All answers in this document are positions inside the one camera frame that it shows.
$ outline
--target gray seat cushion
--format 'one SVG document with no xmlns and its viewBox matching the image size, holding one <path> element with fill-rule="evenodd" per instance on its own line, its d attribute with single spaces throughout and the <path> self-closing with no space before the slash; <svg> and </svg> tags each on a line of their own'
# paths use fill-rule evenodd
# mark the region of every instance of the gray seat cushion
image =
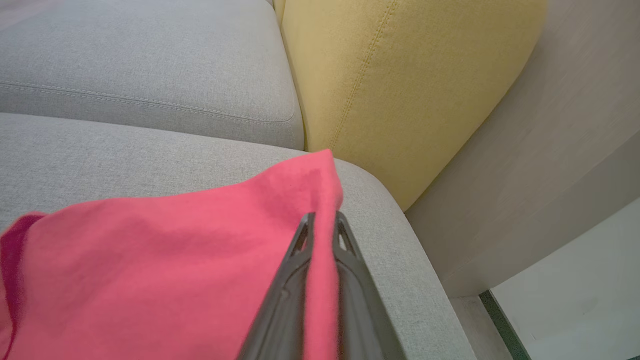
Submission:
<svg viewBox="0 0 640 360">
<path fill-rule="evenodd" d="M 100 122 L 0 113 L 0 228 L 28 211 L 235 184 L 304 154 Z M 409 359 L 474 359 L 429 259 L 385 187 L 336 160 L 344 203 Z"/>
<path fill-rule="evenodd" d="M 3 112 L 303 147 L 265 0 L 64 0 L 0 49 Z"/>
</svg>

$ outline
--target yellow chair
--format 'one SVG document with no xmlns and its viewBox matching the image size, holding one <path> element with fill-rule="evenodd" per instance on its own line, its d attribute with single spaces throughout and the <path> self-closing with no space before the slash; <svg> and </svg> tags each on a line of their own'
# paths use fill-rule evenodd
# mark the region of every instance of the yellow chair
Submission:
<svg viewBox="0 0 640 360">
<path fill-rule="evenodd" d="M 545 0 L 276 0 L 305 149 L 375 175 L 406 210 L 491 113 Z"/>
</svg>

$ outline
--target sofa cushion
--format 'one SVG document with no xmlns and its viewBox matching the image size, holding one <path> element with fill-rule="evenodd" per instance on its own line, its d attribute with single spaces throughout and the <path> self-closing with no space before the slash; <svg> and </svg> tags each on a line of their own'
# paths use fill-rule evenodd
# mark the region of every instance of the sofa cushion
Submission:
<svg viewBox="0 0 640 360">
<path fill-rule="evenodd" d="M 303 147 L 265 0 L 65 0 L 0 49 L 0 111 Z"/>
<path fill-rule="evenodd" d="M 249 179 L 301 151 L 156 129 L 0 113 L 0 228 L 106 197 L 164 196 Z M 341 211 L 409 359 L 474 359 L 429 259 L 385 187 L 336 160 Z"/>
<path fill-rule="evenodd" d="M 408 209 L 519 75 L 547 0 L 277 0 L 307 149 Z"/>
</svg>

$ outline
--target pink t-shirt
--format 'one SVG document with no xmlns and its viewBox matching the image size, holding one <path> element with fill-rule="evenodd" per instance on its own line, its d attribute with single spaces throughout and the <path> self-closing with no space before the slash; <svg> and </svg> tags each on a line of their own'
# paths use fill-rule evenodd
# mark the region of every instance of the pink t-shirt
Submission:
<svg viewBox="0 0 640 360">
<path fill-rule="evenodd" d="M 315 212 L 305 359 L 336 359 L 331 243 L 341 202 L 333 156 L 323 151 L 223 188 L 24 215 L 0 238 L 0 352 L 234 359 L 301 218 Z"/>
</svg>

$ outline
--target yellow fabric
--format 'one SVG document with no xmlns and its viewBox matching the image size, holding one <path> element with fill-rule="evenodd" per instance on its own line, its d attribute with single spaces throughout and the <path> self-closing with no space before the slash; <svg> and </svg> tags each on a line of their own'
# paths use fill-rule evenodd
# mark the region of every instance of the yellow fabric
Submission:
<svg viewBox="0 0 640 360">
<path fill-rule="evenodd" d="M 545 0 L 276 0 L 309 151 L 375 175 L 405 210 L 514 82 Z"/>
</svg>

